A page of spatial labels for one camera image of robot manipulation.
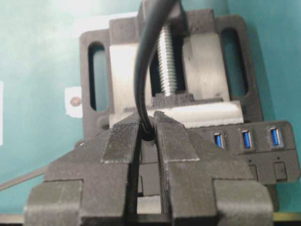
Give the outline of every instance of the slot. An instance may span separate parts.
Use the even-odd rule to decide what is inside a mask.
[[[251,148],[251,137],[250,137],[250,132],[248,130],[243,131],[243,138],[244,138],[244,144],[245,148]]]
[[[271,134],[272,134],[273,145],[274,146],[280,145],[280,138],[279,138],[278,129],[277,128],[271,129]]]
[[[222,135],[220,133],[216,133],[214,135],[214,140],[215,140],[215,144],[221,148],[223,148],[222,146]]]

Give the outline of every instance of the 3d-printed jaw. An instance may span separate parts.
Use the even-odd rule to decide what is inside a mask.
[[[155,113],[155,125],[162,209],[173,225],[273,224],[268,190],[253,181],[244,160],[162,112]]]
[[[137,208],[140,129],[131,116],[51,163],[30,194],[25,225],[123,225]]]

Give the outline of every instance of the white sticker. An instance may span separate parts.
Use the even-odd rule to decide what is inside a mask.
[[[72,118],[83,117],[80,86],[65,88],[65,108],[66,114]]]
[[[82,33],[88,31],[102,30],[109,28],[109,21],[118,18],[129,18],[137,16],[137,12],[114,14],[108,16],[94,16],[75,20],[72,28],[72,37],[78,38]]]
[[[0,146],[3,145],[3,82],[0,81]]]

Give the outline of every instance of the small button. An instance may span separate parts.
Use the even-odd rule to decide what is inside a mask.
[[[286,168],[284,162],[274,164],[276,180],[287,180]]]

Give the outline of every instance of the white label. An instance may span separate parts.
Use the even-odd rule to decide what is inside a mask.
[[[83,117],[80,86],[65,88],[65,108],[66,114],[72,118]]]
[[[3,145],[3,82],[0,81],[0,146]]]

